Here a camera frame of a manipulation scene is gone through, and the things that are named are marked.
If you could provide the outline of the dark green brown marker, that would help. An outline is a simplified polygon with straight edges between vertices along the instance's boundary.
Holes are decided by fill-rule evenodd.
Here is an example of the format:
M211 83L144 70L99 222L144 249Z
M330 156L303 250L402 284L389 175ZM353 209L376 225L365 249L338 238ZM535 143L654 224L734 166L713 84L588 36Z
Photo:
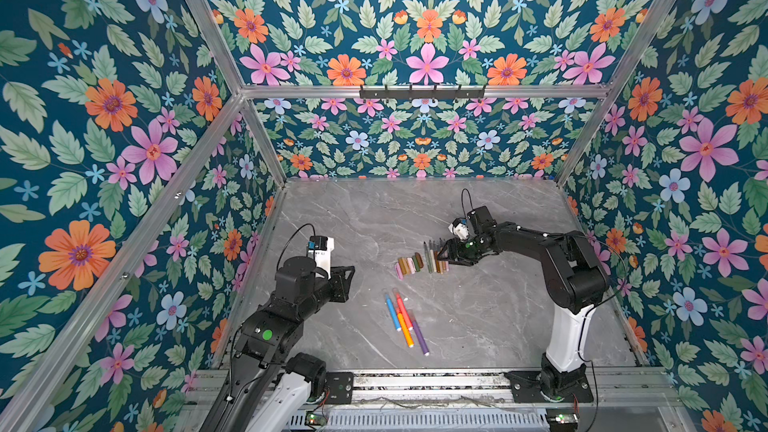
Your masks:
M431 262L431 256L428 248L428 244L426 241L423 242L423 249L424 249L424 257L425 257L425 264L426 268L429 273L433 273L433 266Z

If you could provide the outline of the ochre pen cap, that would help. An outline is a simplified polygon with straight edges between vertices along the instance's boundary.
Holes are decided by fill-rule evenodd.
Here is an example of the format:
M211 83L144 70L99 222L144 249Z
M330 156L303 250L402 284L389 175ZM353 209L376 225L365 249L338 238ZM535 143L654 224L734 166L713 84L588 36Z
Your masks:
M398 264L400 266L400 270L401 270L401 273L402 273L403 276L408 275L410 273L409 267L408 267L408 262L407 262L407 260L405 258L400 257L398 259Z

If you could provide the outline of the purple marker pen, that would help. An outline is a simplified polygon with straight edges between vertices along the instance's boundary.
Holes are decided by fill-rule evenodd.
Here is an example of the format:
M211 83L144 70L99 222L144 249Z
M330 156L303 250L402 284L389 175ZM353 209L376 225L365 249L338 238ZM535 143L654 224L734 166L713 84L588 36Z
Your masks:
M410 317L410 320L411 320L411 324L413 326L413 331L414 331L414 333L416 335L416 338L417 338L417 342L418 342L418 344L420 346L420 349L421 349L423 355L424 356L429 356L430 355L430 350L428 348L426 339L425 339L425 337L423 335L423 332L422 332L422 330L421 330L421 328L420 328L420 326L418 324L418 321L417 321L414 313L410 312L409 313L409 317Z

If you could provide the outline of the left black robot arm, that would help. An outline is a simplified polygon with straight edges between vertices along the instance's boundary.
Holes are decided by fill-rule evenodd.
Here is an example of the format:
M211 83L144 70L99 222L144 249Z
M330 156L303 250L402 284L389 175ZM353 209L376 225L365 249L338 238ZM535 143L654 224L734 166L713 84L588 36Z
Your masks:
M269 385L291 362L304 323L329 302L349 299L356 268L325 270L307 256L287 259L275 274L275 289L239 328L224 385L201 429L244 431Z

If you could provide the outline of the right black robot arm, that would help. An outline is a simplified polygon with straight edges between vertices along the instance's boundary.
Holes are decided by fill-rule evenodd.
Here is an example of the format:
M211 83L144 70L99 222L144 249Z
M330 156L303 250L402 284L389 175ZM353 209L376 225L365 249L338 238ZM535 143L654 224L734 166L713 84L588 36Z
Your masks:
M517 253L540 263L555 313L550 342L543 354L542 392L550 397L586 378L584 348L594 310L609 289L602 260L578 231L546 232L518 223L496 221L485 206L472 209L449 226L437 259L474 266L481 259Z

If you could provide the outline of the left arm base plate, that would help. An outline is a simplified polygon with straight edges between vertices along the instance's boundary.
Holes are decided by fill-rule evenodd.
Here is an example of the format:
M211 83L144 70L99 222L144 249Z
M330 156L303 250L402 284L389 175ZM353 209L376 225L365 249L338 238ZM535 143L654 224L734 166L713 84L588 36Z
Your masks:
M352 403L355 374L349 371L326 372L320 381L313 404L348 405Z

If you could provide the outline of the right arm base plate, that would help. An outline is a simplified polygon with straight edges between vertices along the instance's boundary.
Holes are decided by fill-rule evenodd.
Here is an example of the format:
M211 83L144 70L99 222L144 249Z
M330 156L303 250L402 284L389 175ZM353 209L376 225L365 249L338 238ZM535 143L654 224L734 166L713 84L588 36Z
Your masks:
M554 370L509 371L504 377L516 403L593 403L594 393L587 378L585 366L572 372Z

